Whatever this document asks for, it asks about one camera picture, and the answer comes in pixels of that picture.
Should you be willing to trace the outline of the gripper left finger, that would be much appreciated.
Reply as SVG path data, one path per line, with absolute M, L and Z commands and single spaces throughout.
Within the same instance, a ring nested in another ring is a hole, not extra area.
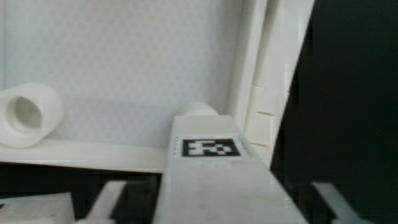
M 75 222 L 75 224 L 115 224 L 112 212 L 121 198 L 124 187 L 124 181 L 107 182 L 89 214 L 85 218 Z

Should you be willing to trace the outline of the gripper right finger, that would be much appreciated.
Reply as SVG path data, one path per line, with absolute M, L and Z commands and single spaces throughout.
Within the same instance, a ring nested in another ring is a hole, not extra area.
M 314 182 L 313 186 L 336 215 L 330 224 L 375 224 L 359 216 L 334 184 L 329 182 Z

